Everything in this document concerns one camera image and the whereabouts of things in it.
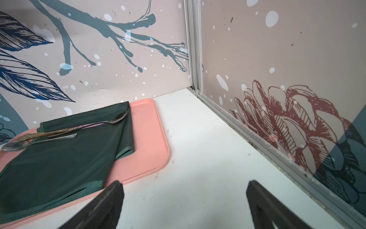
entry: white countertop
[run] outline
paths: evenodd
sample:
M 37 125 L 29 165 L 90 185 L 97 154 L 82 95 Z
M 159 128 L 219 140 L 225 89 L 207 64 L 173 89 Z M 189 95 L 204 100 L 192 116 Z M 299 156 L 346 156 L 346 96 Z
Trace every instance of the white countertop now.
M 343 228 L 187 89 L 154 100 L 170 147 L 169 163 L 124 186 L 118 229 L 252 229 L 246 198 L 251 180 L 314 229 Z M 58 228 L 88 202 L 21 228 Z

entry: metal spoon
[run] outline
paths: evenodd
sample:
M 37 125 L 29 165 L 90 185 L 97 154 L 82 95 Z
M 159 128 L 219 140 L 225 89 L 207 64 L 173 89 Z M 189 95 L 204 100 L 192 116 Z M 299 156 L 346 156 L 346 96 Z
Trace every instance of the metal spoon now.
M 115 124 L 115 123 L 122 121 L 127 116 L 127 114 L 128 114 L 128 111 L 124 111 L 110 121 L 95 122 L 95 123 L 90 123 L 90 124 L 86 124 L 86 125 L 82 125 L 82 126 L 76 126 L 76 127 L 66 128 L 66 129 L 62 129 L 62 130 L 55 130 L 52 132 L 26 134 L 26 135 L 21 136 L 19 138 L 19 140 L 29 140 L 29 139 L 43 137 L 43 136 L 49 136 L 49 137 L 53 138 L 53 137 L 58 137 L 60 135 L 71 133 L 71 132 L 74 132 L 74 131 L 77 131 L 80 129 L 86 129 L 86 128 L 91 128 L 94 126 L 99 126 L 104 123 Z
M 12 141 L 9 143 L 6 143 L 5 145 L 3 145 L 2 147 L 2 151 L 5 152 L 15 152 L 15 151 L 19 151 L 21 149 L 26 148 L 27 146 L 33 145 L 33 144 L 37 144 L 37 143 L 42 143 L 42 142 L 46 142 L 46 141 L 57 141 L 57 140 L 64 140 L 64 139 L 72 139 L 75 138 L 76 134 L 71 134 L 71 135 L 67 135 L 67 136 L 63 136 L 63 137 L 57 137 L 57 138 L 52 138 L 52 139 L 46 139 L 46 140 L 42 140 L 42 141 L 34 141 L 34 142 L 28 142 L 28 141 L 24 141 L 24 140 L 20 140 L 20 141 Z

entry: tree branch illustration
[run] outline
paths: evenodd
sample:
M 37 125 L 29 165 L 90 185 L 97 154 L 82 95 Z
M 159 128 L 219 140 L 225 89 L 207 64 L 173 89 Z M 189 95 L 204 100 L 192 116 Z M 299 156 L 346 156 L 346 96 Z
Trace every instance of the tree branch illustration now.
M 138 45 L 142 45 L 145 47 L 149 47 L 151 49 L 158 50 L 160 53 L 162 53 L 166 57 L 171 57 L 174 62 L 180 67 L 180 69 L 183 72 L 186 72 L 187 69 L 184 67 L 181 60 L 188 60 L 188 53 L 185 49 L 185 44 L 166 44 L 163 42 L 160 42 L 159 40 L 146 36 L 141 34 L 135 34 L 131 33 L 130 30 L 146 27 L 153 25 L 156 22 L 155 15 L 150 14 L 151 9 L 151 0 L 149 0 L 148 8 L 144 15 L 142 15 L 139 19 L 137 19 L 134 22 L 129 23 L 114 23 L 114 22 L 107 22 L 104 20 L 101 20 L 97 17 L 92 17 L 90 14 L 82 12 L 78 9 L 75 9 L 74 7 L 71 7 L 59 0 L 29 0 L 33 3 L 33 5 L 41 11 L 45 16 L 47 16 L 54 25 L 58 28 L 60 34 L 62 35 L 63 43 L 64 43 L 64 56 L 65 56 L 65 63 L 70 63 L 70 44 L 76 49 L 76 51 L 84 57 L 90 64 L 95 65 L 94 62 L 89 60 L 83 53 L 81 53 L 76 46 L 73 44 L 72 40 L 70 39 L 70 36 L 68 35 L 66 29 L 64 28 L 62 22 L 51 15 L 41 3 L 44 3 L 46 6 L 52 8 L 53 10 L 57 11 L 58 13 L 70 18 L 71 20 L 80 22 L 82 24 L 88 25 L 94 29 L 96 29 L 98 32 L 100 32 L 105 38 L 111 38 L 119 48 L 119 50 L 123 53 L 127 61 L 133 65 L 136 69 L 139 70 L 139 72 L 142 72 L 142 68 L 137 66 L 131 58 L 134 56 L 132 52 L 127 50 L 123 43 L 120 41 L 127 41 L 130 43 L 136 43 Z M 122 32 L 125 33 L 124 36 L 117 34 L 114 32 L 110 26 L 113 26 L 115 28 L 120 29 Z M 61 69 L 60 75 L 66 75 L 71 71 Z

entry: aluminum frame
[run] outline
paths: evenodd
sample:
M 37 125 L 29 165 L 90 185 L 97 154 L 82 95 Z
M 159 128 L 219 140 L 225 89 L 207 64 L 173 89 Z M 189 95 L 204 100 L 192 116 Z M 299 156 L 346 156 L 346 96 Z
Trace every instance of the aluminum frame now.
M 260 136 L 244 126 L 229 112 L 222 109 L 209 97 L 204 95 L 202 75 L 202 41 L 201 41 L 201 1 L 185 0 L 184 8 L 186 14 L 189 64 L 191 71 L 192 88 L 196 96 L 210 107 L 225 122 L 232 126 L 251 145 L 261 152 L 270 161 L 275 163 L 279 169 L 306 192 L 314 201 L 323 207 L 331 216 L 346 228 L 366 229 L 366 218 L 353 207 L 335 195 L 327 187 L 305 172 L 293 161 L 280 153 Z

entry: flower illustration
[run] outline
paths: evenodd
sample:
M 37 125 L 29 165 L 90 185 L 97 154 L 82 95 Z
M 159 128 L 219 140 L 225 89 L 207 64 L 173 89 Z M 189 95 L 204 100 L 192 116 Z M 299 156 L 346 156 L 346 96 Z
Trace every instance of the flower illustration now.
M 13 137 L 15 137 L 15 133 L 9 129 L 5 129 L 4 125 L 0 123 L 0 144 L 7 143 Z
M 242 101 L 234 100 L 238 110 L 231 115 L 347 203 L 366 192 L 364 141 L 330 101 L 305 85 L 265 91 L 256 80 Z

